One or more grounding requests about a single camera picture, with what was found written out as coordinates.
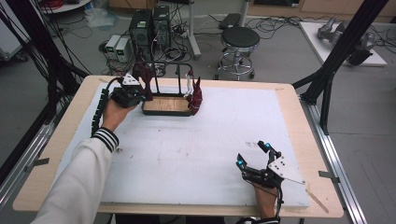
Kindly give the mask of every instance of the brown box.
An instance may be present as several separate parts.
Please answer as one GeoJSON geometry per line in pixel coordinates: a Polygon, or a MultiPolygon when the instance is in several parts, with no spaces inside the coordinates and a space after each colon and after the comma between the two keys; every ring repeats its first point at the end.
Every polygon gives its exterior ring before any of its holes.
{"type": "Polygon", "coordinates": [[[137,8],[149,8],[153,9],[157,6],[158,0],[110,0],[110,7],[114,8],[126,8],[126,9],[137,9],[137,8]]]}

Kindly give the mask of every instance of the person's right hand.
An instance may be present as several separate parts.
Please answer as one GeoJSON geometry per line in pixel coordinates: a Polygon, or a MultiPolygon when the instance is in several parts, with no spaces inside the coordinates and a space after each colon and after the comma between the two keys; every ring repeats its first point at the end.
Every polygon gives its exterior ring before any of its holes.
{"type": "Polygon", "coordinates": [[[275,217],[275,202],[277,197],[277,189],[268,189],[262,186],[253,184],[256,192],[257,206],[259,208],[260,217],[268,218],[275,217]]]}
{"type": "Polygon", "coordinates": [[[110,99],[107,102],[106,108],[103,112],[102,127],[109,129],[111,132],[114,132],[114,130],[116,130],[116,128],[124,121],[128,112],[135,108],[136,106],[123,108],[114,100],[110,99]]]}

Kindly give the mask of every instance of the floor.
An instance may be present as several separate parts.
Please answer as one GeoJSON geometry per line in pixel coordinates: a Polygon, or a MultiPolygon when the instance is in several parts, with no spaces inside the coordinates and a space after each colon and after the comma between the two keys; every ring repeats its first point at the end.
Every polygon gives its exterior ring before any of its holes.
{"type": "MultiPolygon", "coordinates": [[[[115,26],[88,28],[84,12],[76,10],[59,17],[61,27],[69,32],[64,36],[92,74],[105,74],[106,59],[98,51],[99,45],[113,34],[123,34],[129,27],[128,14],[118,14],[115,26]]],[[[222,15],[215,16],[222,20],[222,15]]],[[[195,19],[195,33],[219,33],[211,17],[195,19]]],[[[377,24],[378,31],[396,26],[377,24]]],[[[261,37],[271,33],[258,32],[261,37]]],[[[218,35],[197,35],[202,57],[190,60],[195,75],[212,79],[223,49],[218,35]]],[[[62,54],[59,39],[54,39],[62,54]]],[[[385,48],[375,51],[387,62],[385,67],[342,66],[333,81],[329,116],[329,132],[347,177],[358,198],[368,223],[396,223],[396,54],[385,48]]],[[[251,54],[256,76],[241,77],[241,81],[293,83],[317,71],[321,62],[312,50],[303,32],[294,26],[283,26],[270,39],[262,39],[251,54]]],[[[236,80],[235,76],[220,75],[221,80],[236,80]]],[[[18,144],[47,101],[47,83],[32,62],[12,60],[0,67],[0,163],[18,144]]],[[[306,87],[296,90],[303,93],[306,87]]],[[[15,194],[0,211],[5,223],[29,223],[35,213],[12,209],[15,194]]],[[[107,223],[109,215],[98,214],[95,223],[107,223]]],[[[163,222],[173,217],[163,217],[163,222]]],[[[227,217],[234,223],[235,217],[227,217]]],[[[282,223],[298,223],[296,218],[283,218],[282,223]]],[[[305,223],[350,223],[347,215],[339,219],[307,218],[305,223]]],[[[183,217],[174,223],[184,223],[183,217]]]]}

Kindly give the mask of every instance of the black stool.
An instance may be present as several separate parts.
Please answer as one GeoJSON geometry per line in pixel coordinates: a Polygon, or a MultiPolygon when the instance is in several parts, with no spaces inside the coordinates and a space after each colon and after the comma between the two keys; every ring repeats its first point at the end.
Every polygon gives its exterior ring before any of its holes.
{"type": "Polygon", "coordinates": [[[230,49],[233,52],[226,52],[220,57],[218,71],[213,79],[219,80],[220,70],[236,75],[238,80],[239,76],[245,74],[253,78],[253,63],[249,55],[259,46],[260,36],[249,28],[235,26],[223,31],[221,43],[225,50],[230,49]]]}

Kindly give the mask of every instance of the white sleeve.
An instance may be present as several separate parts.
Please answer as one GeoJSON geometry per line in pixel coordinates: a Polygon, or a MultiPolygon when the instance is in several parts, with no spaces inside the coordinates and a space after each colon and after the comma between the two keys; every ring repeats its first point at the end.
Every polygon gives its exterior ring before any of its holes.
{"type": "Polygon", "coordinates": [[[117,136],[103,128],[80,142],[32,223],[92,224],[105,187],[111,152],[118,143],[117,136]]]}

